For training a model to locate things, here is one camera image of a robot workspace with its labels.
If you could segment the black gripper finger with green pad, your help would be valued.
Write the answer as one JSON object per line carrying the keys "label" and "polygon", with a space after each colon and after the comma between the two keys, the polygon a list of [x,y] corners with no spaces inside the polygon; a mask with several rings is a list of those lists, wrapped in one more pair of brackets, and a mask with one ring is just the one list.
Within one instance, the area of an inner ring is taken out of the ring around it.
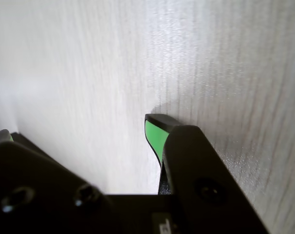
{"label": "black gripper finger with green pad", "polygon": [[145,137],[161,167],[158,193],[175,197],[173,217],[182,233],[267,233],[199,127],[146,114]]}
{"label": "black gripper finger with green pad", "polygon": [[0,131],[0,234],[116,234],[101,192]]}

